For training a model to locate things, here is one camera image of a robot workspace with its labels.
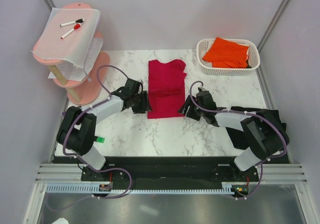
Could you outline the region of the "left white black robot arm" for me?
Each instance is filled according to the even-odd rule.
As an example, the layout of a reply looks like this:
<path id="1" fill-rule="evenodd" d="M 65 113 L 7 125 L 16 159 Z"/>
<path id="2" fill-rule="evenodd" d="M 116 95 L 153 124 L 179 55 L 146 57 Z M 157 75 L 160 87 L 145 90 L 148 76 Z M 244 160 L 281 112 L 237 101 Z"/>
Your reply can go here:
<path id="1" fill-rule="evenodd" d="M 88 107 L 71 106 L 64 113 L 56 141 L 71 155 L 80 158 L 92 167 L 92 175 L 99 181 L 106 180 L 110 169 L 105 165 L 106 158 L 96 149 L 96 126 L 108 117 L 132 109 L 134 114 L 144 114 L 151 110 L 148 92 L 143 83 L 127 79 L 124 86 L 111 93 L 101 102 Z"/>

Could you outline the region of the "black t shirt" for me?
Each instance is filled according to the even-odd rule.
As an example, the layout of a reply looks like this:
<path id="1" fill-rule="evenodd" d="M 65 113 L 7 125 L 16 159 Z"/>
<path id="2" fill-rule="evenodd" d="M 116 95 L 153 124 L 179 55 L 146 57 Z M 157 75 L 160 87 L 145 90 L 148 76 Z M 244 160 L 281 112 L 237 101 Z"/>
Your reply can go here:
<path id="1" fill-rule="evenodd" d="M 234 111 L 240 111 L 240 112 L 259 112 L 261 109 L 259 108 L 253 108 L 253 107 L 241 107 L 241 106 L 232 106 L 232 110 Z M 277 123 L 281 124 L 281 127 L 284 129 L 284 131 L 287 128 L 287 124 L 282 122 L 280 120 L 280 115 L 278 110 L 268 110 L 269 114 L 276 120 Z M 228 136 L 236 149 L 240 150 L 246 150 L 249 147 L 249 144 L 246 141 L 245 134 L 237 129 L 233 128 L 226 128 L 226 131 L 228 133 Z"/>

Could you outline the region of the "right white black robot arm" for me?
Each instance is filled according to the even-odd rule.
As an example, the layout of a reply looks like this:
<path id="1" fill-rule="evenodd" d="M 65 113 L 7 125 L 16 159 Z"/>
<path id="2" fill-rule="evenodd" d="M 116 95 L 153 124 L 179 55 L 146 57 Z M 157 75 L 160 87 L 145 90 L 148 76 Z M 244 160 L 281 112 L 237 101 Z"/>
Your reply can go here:
<path id="1" fill-rule="evenodd" d="M 229 138 L 243 152 L 234 159 L 229 175 L 242 180 L 247 170 L 284 151 L 290 142 L 286 123 L 281 122 L 278 110 L 218 107 L 209 91 L 200 89 L 196 96 L 189 95 L 178 111 L 185 117 L 215 127 L 226 128 Z"/>

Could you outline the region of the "red t shirt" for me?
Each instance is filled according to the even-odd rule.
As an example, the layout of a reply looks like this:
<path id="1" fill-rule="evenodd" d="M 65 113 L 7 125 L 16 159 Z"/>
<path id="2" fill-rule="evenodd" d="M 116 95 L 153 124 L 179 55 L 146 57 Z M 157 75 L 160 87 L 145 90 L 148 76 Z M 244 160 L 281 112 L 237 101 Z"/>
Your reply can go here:
<path id="1" fill-rule="evenodd" d="M 151 111 L 148 119 L 182 117 L 179 109 L 185 103 L 186 64 L 180 59 L 167 63 L 148 62 L 148 98 Z"/>

